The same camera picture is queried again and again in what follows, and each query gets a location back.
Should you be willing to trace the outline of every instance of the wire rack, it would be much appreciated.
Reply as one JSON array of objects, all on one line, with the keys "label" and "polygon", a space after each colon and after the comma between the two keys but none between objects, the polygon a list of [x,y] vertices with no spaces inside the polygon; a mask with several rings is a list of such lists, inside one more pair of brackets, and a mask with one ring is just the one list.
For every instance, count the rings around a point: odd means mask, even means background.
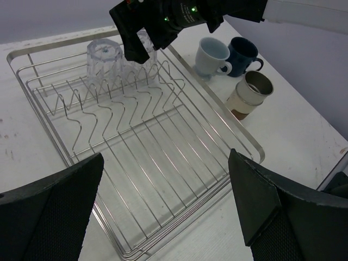
[{"label": "wire rack", "polygon": [[89,84],[86,45],[115,35],[14,51],[8,62],[66,166],[102,153],[93,213],[124,260],[148,259],[230,192],[231,148],[264,153],[172,47],[150,71]]}]

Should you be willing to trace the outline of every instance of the upside-down glass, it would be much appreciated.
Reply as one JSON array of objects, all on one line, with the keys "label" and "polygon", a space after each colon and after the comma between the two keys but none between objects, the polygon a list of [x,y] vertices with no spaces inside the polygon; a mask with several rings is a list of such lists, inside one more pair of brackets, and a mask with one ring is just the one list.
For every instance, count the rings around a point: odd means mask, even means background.
[{"label": "upside-down glass", "polygon": [[117,42],[109,39],[92,41],[87,47],[88,85],[109,85],[109,89],[121,87],[123,51]]},{"label": "upside-down glass", "polygon": [[137,35],[150,58],[144,64],[138,64],[134,61],[127,61],[126,58],[124,58],[123,63],[125,68],[123,72],[123,80],[126,83],[133,83],[134,75],[136,76],[137,82],[144,82],[146,81],[146,78],[148,80],[153,79],[157,73],[157,68],[154,66],[154,64],[157,62],[157,52],[153,48],[153,43],[149,35],[145,30],[140,30]]}]

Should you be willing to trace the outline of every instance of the table surface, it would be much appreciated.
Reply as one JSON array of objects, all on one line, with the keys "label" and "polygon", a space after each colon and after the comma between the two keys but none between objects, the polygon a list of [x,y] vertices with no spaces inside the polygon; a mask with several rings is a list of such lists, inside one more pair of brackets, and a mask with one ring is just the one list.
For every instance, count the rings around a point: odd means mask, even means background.
[{"label": "table surface", "polygon": [[[93,29],[45,39],[0,45],[0,191],[14,189],[64,168],[56,150],[36,118],[6,56],[32,45],[100,32]],[[198,42],[212,36],[228,44],[239,36],[227,22],[210,35],[205,25],[182,31],[172,44],[193,65]],[[275,87],[243,125],[263,146],[263,166],[316,188],[348,149],[348,142],[267,62],[262,72]],[[231,88],[239,78],[214,77],[209,83]],[[224,102],[226,94],[217,94]],[[91,216],[80,260],[120,260],[96,219]],[[233,194],[228,194],[198,222],[152,260],[252,260],[244,246]]]}]

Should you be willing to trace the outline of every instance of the white mug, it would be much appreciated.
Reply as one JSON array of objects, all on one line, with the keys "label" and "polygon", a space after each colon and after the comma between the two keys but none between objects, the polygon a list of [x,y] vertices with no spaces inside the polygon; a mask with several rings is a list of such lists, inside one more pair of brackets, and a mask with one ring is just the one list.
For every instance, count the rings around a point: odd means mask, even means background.
[{"label": "white mug", "polygon": [[[214,75],[227,75],[232,71],[232,65],[225,61],[228,57],[229,49],[223,42],[212,37],[203,38],[198,47],[194,69],[206,80]],[[227,67],[226,72],[221,71],[223,67]]]}]

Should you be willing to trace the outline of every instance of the white wall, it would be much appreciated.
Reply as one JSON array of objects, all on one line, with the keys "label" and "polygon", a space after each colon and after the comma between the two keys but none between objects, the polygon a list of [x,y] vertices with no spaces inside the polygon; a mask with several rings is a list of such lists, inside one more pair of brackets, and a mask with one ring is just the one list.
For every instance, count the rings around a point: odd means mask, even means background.
[{"label": "white wall", "polygon": [[226,19],[348,139],[348,35],[294,24]]},{"label": "white wall", "polygon": [[0,44],[114,25],[121,0],[0,0]]}]

